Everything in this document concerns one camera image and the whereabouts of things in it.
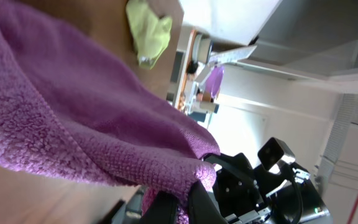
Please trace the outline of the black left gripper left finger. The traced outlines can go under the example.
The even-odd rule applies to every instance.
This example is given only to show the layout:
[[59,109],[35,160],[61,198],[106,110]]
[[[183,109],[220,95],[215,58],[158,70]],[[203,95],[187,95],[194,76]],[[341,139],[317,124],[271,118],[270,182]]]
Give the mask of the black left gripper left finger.
[[139,220],[139,224],[176,224],[177,213],[178,199],[172,194],[160,191]]

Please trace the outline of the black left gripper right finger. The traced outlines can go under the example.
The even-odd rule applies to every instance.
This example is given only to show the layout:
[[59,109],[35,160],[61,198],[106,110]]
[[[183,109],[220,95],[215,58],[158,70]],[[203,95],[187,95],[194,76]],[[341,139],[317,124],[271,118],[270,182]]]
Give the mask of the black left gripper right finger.
[[188,196],[189,224],[227,224],[200,181],[194,183]]

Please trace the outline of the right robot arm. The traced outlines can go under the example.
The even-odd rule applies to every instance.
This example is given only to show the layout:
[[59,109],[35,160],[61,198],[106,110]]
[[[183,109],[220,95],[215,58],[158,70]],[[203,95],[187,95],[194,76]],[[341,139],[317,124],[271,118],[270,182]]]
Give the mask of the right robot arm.
[[291,165],[294,181],[272,174],[260,164],[252,167],[243,153],[207,155],[216,171],[213,194],[228,223],[320,223],[329,210],[302,166]]

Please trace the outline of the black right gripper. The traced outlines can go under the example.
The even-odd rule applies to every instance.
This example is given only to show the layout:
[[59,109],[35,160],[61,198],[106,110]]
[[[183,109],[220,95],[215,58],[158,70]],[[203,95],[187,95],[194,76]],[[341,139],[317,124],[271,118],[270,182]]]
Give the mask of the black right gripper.
[[263,200],[254,170],[243,153],[235,156],[207,154],[203,160],[221,168],[213,193],[221,216],[228,223],[263,223],[269,206]]

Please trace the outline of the purple microfibre cloth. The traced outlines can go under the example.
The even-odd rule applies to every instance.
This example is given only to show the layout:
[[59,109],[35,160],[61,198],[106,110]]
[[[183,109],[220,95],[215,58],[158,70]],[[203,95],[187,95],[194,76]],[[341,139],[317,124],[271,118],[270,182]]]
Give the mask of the purple microfibre cloth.
[[210,133],[149,92],[132,70],[66,22],[0,1],[0,166],[106,185],[145,185],[179,200],[211,188]]

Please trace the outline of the green microfibre cloth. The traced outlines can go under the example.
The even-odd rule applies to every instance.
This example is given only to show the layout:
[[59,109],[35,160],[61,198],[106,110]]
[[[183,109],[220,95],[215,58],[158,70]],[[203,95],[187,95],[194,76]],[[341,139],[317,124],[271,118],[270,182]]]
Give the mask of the green microfibre cloth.
[[126,15],[138,64],[151,70],[169,45],[173,20],[158,17],[147,1],[140,0],[128,1]]

